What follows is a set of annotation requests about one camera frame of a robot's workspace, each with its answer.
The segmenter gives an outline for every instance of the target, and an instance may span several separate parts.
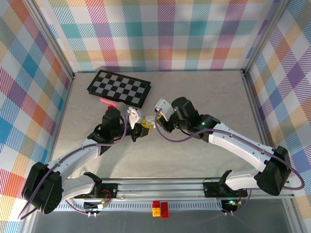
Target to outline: red block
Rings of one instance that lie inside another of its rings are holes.
[[[160,201],[155,200],[152,202],[152,208],[160,208]]]
[[[168,218],[169,216],[169,204],[167,202],[161,202],[161,218]]]

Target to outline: gray square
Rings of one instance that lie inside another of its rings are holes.
[[[102,80],[102,83],[107,84],[108,82],[109,82],[109,79],[103,79],[103,80]]]
[[[115,75],[112,75],[112,76],[111,76],[111,78],[110,78],[110,80],[113,80],[113,81],[115,81],[115,80],[117,80],[117,78],[118,78],[117,76],[115,76]]]
[[[113,84],[114,86],[120,86],[120,82],[119,81],[115,81],[115,83]]]
[[[101,82],[99,82],[99,81],[95,81],[95,82],[94,82],[94,84],[93,84],[93,86],[97,86],[97,87],[99,87],[99,85],[100,85],[100,84],[102,84],[102,83],[101,83]]]
[[[124,88],[122,88],[122,87],[118,87],[118,89],[116,90],[116,92],[117,92],[117,93],[122,93],[122,92],[123,92],[123,90],[124,90]]]
[[[119,97],[119,99],[121,99],[121,100],[125,100],[125,99],[126,99],[126,97],[127,97],[127,95],[125,95],[125,94],[121,94],[121,95],[120,95],[120,97]]]
[[[107,94],[107,95],[108,95],[108,96],[114,96],[114,95],[115,95],[115,93],[116,93],[115,91],[110,90],[110,91],[108,92],[108,94]]]
[[[123,78],[122,81],[121,81],[121,83],[128,83],[128,81],[129,81],[129,79]]]
[[[125,86],[125,89],[131,90],[131,89],[132,89],[132,86],[133,86],[133,85],[131,85],[131,84],[127,84],[127,85]]]
[[[110,90],[112,88],[112,85],[110,85],[110,84],[107,84],[106,86],[105,86],[105,90]]]
[[[141,82],[135,81],[133,85],[134,85],[134,86],[140,86],[140,84],[141,84]]]
[[[95,91],[96,93],[102,93],[103,92],[103,88],[101,88],[101,87],[99,87],[99,88],[97,88],[97,90]]]
[[[128,93],[129,96],[135,96],[135,94],[136,94],[136,91],[130,91],[130,92]]]
[[[139,88],[137,89],[137,92],[138,92],[138,93],[144,93],[144,91],[145,91],[145,88],[142,88],[142,87],[139,87]]]
[[[134,98],[132,99],[132,102],[133,102],[133,103],[138,103],[138,102],[139,102],[139,98],[134,97]]]

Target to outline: yellow lego brick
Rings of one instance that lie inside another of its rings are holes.
[[[161,208],[152,208],[152,216],[160,217],[161,216]]]

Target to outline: plaid fabric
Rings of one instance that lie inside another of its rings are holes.
[[[292,165],[306,182],[295,195],[311,232],[310,12],[311,1],[289,3],[251,70],[251,81],[271,145],[288,148]]]
[[[47,9],[36,1],[75,70],[114,72],[241,69],[273,2],[49,0]]]
[[[0,232],[14,233],[31,166],[45,162],[69,78],[22,0],[0,3]]]

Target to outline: chessboard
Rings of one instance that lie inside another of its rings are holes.
[[[151,88],[150,84],[145,80],[100,70],[87,90],[92,95],[141,108]]]

